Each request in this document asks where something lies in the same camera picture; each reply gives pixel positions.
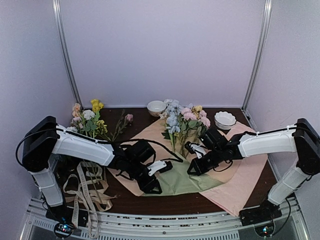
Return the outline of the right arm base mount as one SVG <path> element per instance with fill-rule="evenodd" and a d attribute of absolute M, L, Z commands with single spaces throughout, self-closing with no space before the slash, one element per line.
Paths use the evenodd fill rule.
<path fill-rule="evenodd" d="M 282 216 L 281 210 L 270 207 L 255 207 L 243 209 L 239 212 L 242 226 L 254 227 L 255 233 L 260 237 L 271 237 L 275 232 L 274 219 Z"/>

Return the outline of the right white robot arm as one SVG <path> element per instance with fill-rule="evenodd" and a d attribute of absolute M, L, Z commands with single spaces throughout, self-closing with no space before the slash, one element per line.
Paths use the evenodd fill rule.
<path fill-rule="evenodd" d="M 268 220 L 289 195 L 320 172 L 320 135 L 305 118 L 284 128 L 234 134 L 230 139 L 210 128 L 200 137 L 200 143 L 187 142 L 184 147 L 196 157 L 187 173 L 201 176 L 222 162 L 232 163 L 259 155 L 295 154 L 296 160 L 268 192 L 267 202 L 259 206 L 256 216 Z"/>

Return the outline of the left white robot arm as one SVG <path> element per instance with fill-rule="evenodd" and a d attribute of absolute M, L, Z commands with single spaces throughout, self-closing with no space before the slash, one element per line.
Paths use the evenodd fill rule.
<path fill-rule="evenodd" d="M 63 194 L 50 169 L 52 154 L 71 156 L 119 170 L 135 180 L 146 194 L 162 192 L 155 173 L 167 164 L 156 161 L 145 165 L 156 153 L 147 140 L 137 140 L 134 145 L 97 140 L 68 130 L 57 124 L 55 117 L 47 116 L 25 135 L 18 146 L 23 147 L 19 164 L 33 175 L 48 206 L 53 207 L 53 215 L 61 222 L 69 221 L 72 211 L 64 205 Z"/>

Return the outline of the pink carnation fake flower stem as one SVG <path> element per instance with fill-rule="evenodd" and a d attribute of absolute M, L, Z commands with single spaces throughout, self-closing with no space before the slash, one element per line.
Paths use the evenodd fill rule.
<path fill-rule="evenodd" d="M 185 148 L 187 142 L 199 143 L 199 136 L 210 126 L 211 121 L 201 105 L 184 107 L 178 115 L 180 132 L 177 134 L 179 153 L 186 158 L 189 152 Z"/>

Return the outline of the yellow fake flower stem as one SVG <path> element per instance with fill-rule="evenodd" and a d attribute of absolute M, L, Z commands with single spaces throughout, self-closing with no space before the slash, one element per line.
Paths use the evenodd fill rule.
<path fill-rule="evenodd" d="M 202 109 L 202 106 L 194 106 L 189 104 L 188 106 L 182 108 L 179 116 L 181 128 L 181 131 L 178 134 L 178 141 L 180 144 L 179 153 L 184 158 L 186 158 L 189 154 L 185 149 L 185 143 L 191 138 L 195 139 L 202 130 L 202 124 L 200 123 L 200 111 Z"/>

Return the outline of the blue fake flower stem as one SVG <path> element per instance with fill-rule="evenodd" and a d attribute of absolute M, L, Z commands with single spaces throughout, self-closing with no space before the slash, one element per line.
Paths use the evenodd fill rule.
<path fill-rule="evenodd" d="M 171 149 L 176 151 L 176 143 L 181 132 L 181 124 L 179 117 L 183 109 L 180 102 L 176 99 L 165 99 L 165 110 L 160 114 L 160 119 L 164 120 L 165 130 L 162 132 L 164 139 L 170 141 Z"/>

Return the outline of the tan kraft paper sheet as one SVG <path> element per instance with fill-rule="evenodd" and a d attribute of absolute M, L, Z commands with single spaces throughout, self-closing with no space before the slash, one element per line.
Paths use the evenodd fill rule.
<path fill-rule="evenodd" d="M 130 137 L 130 139 L 148 139 L 148 140 L 153 140 L 156 142 L 159 142 L 166 146 L 169 150 L 172 151 L 171 143 L 169 140 L 164 139 L 163 135 L 161 132 L 164 129 L 165 122 L 164 120 L 157 120 L 156 122 L 152 123 L 150 126 L 146 127 L 143 129 L 140 133 L 135 135 L 134 137 Z M 162 159 L 166 158 L 175 158 L 171 156 L 165 149 L 163 149 L 161 146 L 150 143 L 150 145 L 153 147 L 153 149 L 156 152 L 156 159 L 155 161 L 159 161 Z M 187 158 L 183 158 L 184 163 L 188 163 L 190 165 L 190 162 L 193 158 L 196 158 L 195 154 L 188 154 Z M 115 169 L 108 169 L 111 174 L 115 177 L 115 179 L 122 185 L 122 187 L 125 187 L 127 190 L 129 190 L 130 193 L 137 197 L 142 197 L 144 192 L 140 190 L 138 183 L 136 180 L 128 180 L 125 179 L 122 176 L 116 176 L 117 173 L 119 173 L 119 170 Z M 209 172 L 205 173 L 209 175 L 210 177 L 217 179 L 223 183 L 228 182 L 232 176 L 234 175 L 233 172 L 228 172 L 227 170 L 221 171 L 221 172 L 216 172 L 214 170 L 210 170 Z"/>

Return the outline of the green wrapping paper sheet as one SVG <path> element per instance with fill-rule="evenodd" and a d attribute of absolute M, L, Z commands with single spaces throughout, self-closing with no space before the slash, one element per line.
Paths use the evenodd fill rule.
<path fill-rule="evenodd" d="M 146 194 L 143 197 L 164 197 L 183 194 L 200 193 L 224 184 L 222 181 L 212 178 L 208 174 L 201 176 L 187 173 L 189 164 L 186 162 L 172 162 L 173 168 L 164 173 L 156 173 L 160 183 L 161 194 Z"/>

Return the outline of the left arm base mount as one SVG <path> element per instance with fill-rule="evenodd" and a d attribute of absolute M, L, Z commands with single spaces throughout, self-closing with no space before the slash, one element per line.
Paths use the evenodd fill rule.
<path fill-rule="evenodd" d="M 79 227 L 86 227 L 89 221 L 89 214 L 86 210 L 80 210 L 78 213 L 77 227 L 72 223 L 74 216 L 73 209 L 65 208 L 48 208 L 45 217 L 54 220 L 56 223 L 53 227 L 53 233 L 59 240 L 65 240 L 69 237 L 78 236 L 80 234 Z"/>

